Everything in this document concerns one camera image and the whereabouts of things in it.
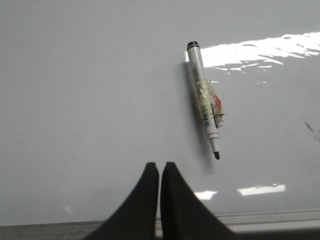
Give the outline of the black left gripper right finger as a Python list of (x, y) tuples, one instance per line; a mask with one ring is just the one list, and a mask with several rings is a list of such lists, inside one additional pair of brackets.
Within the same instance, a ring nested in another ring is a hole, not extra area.
[(174, 162), (162, 173), (160, 218), (164, 240), (236, 240), (195, 196)]

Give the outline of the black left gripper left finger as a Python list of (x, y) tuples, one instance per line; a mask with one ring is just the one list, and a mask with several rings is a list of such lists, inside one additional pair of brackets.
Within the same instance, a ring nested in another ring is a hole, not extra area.
[(159, 193), (159, 172), (148, 162), (121, 206), (86, 240), (153, 240)]

